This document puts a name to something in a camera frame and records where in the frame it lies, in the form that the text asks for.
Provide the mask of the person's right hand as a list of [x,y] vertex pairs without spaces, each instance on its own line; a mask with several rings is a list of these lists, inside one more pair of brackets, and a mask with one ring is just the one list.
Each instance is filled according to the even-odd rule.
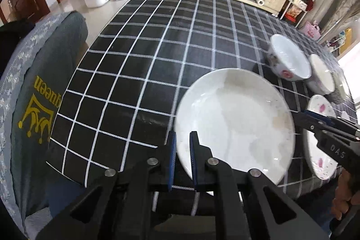
[[352,194],[349,185],[350,180],[351,174],[345,169],[342,169],[331,207],[331,213],[337,220],[342,219],[342,216],[349,210],[350,205],[354,206],[359,204],[359,192],[355,195]]

